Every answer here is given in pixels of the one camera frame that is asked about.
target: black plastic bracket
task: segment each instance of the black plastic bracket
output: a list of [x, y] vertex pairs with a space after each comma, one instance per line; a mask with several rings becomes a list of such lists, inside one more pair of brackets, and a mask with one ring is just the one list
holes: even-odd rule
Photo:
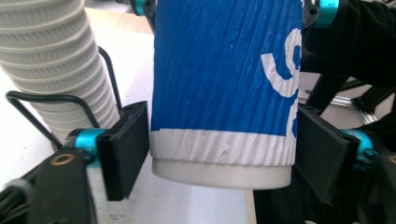
[[395, 91], [396, 88], [393, 87], [373, 86], [362, 96], [352, 99], [352, 103], [361, 111], [373, 114], [375, 108]]
[[347, 79], [347, 76], [320, 75], [305, 104], [318, 109], [321, 115]]
[[353, 163], [359, 141], [322, 119], [316, 110], [299, 105], [296, 167], [322, 203], [332, 203], [340, 171]]
[[28, 224], [97, 223], [83, 156], [59, 150], [43, 161], [29, 207]]
[[319, 17], [319, 7], [312, 4], [311, 0], [304, 0], [303, 29], [312, 27]]
[[149, 152], [147, 102], [125, 106], [121, 118], [96, 138], [109, 201], [128, 197]]

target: paper cup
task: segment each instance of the paper cup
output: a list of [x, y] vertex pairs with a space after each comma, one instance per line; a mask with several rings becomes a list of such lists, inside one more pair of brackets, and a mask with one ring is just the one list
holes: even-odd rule
[[154, 174], [222, 188], [290, 183], [302, 19], [300, 0], [159, 1]]

